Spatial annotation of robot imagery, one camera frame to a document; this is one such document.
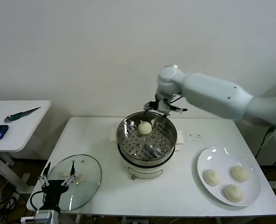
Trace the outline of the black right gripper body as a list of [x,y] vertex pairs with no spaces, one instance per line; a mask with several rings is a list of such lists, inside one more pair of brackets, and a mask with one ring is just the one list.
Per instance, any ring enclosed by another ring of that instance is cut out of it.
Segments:
[[170,109],[171,111],[175,111],[175,107],[171,105],[171,100],[174,98],[174,94],[162,94],[157,93],[155,95],[155,99],[157,101],[157,111],[161,112],[162,109]]

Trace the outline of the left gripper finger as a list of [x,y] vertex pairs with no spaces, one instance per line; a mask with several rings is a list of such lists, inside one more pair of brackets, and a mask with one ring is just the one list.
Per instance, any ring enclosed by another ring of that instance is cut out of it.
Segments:
[[72,162],[72,167],[71,167],[71,171],[70,171],[70,175],[68,176],[67,179],[65,179],[61,185],[62,186],[68,186],[71,182],[73,182],[73,180],[76,178],[75,175],[75,167],[74,167],[74,162]]
[[43,173],[39,177],[39,181],[40,181],[42,187],[49,186],[47,177],[48,177],[50,165],[51,165],[51,162],[48,163],[47,167],[43,170]]

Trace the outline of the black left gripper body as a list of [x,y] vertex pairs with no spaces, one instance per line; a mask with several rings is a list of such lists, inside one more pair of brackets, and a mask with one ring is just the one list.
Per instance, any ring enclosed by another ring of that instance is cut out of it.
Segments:
[[49,185],[43,187],[43,193],[45,194],[44,210],[60,210],[60,197],[67,191],[67,186],[62,185],[63,182],[64,180],[49,180]]

